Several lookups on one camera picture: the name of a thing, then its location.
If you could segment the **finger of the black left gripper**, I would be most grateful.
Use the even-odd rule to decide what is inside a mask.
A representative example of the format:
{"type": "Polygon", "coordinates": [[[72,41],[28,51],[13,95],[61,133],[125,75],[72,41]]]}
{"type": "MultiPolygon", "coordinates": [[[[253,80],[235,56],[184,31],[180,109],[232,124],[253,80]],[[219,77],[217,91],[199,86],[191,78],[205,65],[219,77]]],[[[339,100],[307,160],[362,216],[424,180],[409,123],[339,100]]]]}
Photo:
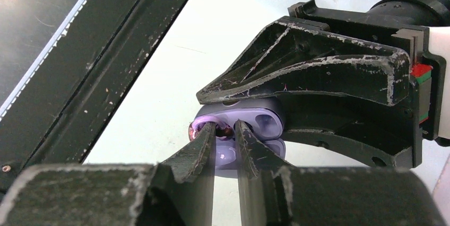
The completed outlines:
{"type": "Polygon", "coordinates": [[[282,95],[282,138],[336,152],[370,167],[413,168],[413,140],[380,119],[388,107],[350,97],[282,95]]]}
{"type": "Polygon", "coordinates": [[[265,26],[196,97],[206,105],[288,93],[322,94],[393,106],[408,96],[409,79],[410,57],[403,49],[284,16],[265,26]]]}

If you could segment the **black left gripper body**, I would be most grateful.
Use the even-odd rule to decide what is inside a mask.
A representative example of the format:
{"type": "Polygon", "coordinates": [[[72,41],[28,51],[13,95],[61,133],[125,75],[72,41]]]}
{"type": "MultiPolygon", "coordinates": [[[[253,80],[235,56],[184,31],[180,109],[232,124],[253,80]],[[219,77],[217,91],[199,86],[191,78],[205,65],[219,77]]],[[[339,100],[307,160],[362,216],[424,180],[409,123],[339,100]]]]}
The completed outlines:
{"type": "Polygon", "coordinates": [[[400,46],[401,35],[408,39],[413,59],[413,76],[430,74],[431,92],[428,116],[421,120],[423,136],[447,145],[444,128],[446,60],[428,50],[429,28],[447,24],[447,7],[435,0],[381,0],[366,13],[317,7],[314,0],[288,8],[291,17],[326,23],[332,32],[380,44],[400,46]]]}

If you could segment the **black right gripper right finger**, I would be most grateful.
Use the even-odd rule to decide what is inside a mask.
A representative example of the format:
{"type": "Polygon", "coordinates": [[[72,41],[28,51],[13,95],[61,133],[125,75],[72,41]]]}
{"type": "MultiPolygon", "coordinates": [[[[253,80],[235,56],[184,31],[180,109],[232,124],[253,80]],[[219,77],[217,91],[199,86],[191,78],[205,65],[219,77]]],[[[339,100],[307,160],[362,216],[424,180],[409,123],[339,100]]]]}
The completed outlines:
{"type": "Polygon", "coordinates": [[[242,225],[445,225],[424,183],[398,168],[296,167],[235,123],[242,225]]]}

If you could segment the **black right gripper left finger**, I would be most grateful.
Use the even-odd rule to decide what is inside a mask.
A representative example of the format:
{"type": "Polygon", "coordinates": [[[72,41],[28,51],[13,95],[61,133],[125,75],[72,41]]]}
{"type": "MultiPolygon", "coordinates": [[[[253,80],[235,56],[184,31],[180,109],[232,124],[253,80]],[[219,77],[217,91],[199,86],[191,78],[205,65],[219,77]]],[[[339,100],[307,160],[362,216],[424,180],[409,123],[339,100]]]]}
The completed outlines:
{"type": "Polygon", "coordinates": [[[211,225],[215,135],[152,164],[41,164],[1,202],[1,225],[211,225]]]}

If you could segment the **purple earbud charging case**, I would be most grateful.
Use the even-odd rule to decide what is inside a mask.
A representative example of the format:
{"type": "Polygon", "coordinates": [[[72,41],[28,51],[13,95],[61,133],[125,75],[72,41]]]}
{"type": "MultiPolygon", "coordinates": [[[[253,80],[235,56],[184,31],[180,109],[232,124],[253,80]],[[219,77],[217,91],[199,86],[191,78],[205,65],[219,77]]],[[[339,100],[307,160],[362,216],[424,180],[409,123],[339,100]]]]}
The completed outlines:
{"type": "Polygon", "coordinates": [[[188,127],[193,141],[206,123],[216,123],[215,175],[237,178],[237,144],[235,123],[244,121],[255,136],[281,158],[286,146],[281,139],[285,115],[281,102],[275,98],[241,100],[203,105],[188,127]]]}

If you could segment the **purple wireless earbud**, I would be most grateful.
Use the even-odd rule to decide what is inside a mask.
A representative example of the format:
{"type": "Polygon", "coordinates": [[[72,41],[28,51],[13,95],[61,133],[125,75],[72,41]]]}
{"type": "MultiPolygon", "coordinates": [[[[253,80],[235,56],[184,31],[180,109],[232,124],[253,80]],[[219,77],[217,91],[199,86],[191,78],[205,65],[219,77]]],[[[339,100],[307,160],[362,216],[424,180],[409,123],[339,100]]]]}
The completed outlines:
{"type": "Polygon", "coordinates": [[[222,141],[230,140],[234,137],[235,131],[234,129],[227,124],[223,119],[213,116],[213,115],[204,115],[196,117],[188,127],[188,139],[190,142],[195,140],[202,129],[211,123],[213,126],[210,130],[211,134],[214,134],[216,138],[222,141]]]}

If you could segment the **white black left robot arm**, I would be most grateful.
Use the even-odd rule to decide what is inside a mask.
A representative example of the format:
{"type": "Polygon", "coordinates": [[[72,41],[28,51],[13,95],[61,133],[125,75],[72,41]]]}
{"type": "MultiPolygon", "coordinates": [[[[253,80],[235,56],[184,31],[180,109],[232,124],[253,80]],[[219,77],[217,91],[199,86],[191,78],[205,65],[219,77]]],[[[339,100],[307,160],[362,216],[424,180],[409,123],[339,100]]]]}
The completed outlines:
{"type": "Polygon", "coordinates": [[[196,96],[273,98],[287,141],[417,167],[423,140],[449,146],[449,0],[381,0],[365,13],[294,4],[196,96]]]}

